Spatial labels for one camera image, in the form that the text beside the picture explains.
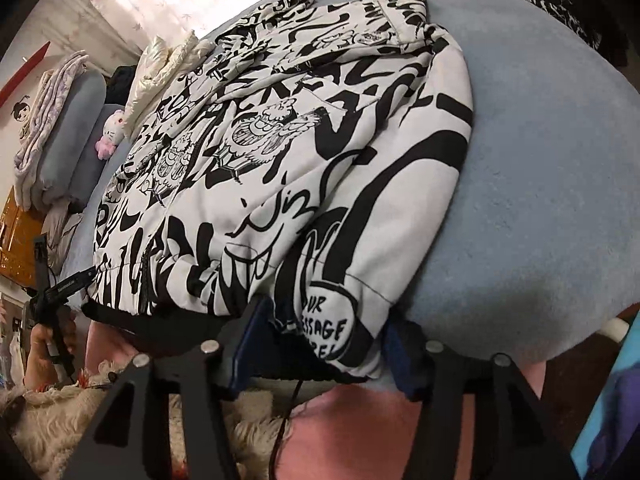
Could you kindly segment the person left hand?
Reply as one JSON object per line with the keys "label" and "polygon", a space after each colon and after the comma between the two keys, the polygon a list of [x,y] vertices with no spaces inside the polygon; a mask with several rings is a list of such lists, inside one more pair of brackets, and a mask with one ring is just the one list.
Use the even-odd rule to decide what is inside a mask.
{"label": "person left hand", "polygon": [[[77,328],[75,313],[69,307],[63,310],[60,326],[67,351],[73,356],[77,348]],[[29,355],[23,380],[27,390],[41,391],[58,382],[58,373],[50,358],[50,344],[53,344],[53,330],[36,324],[30,331]]]}

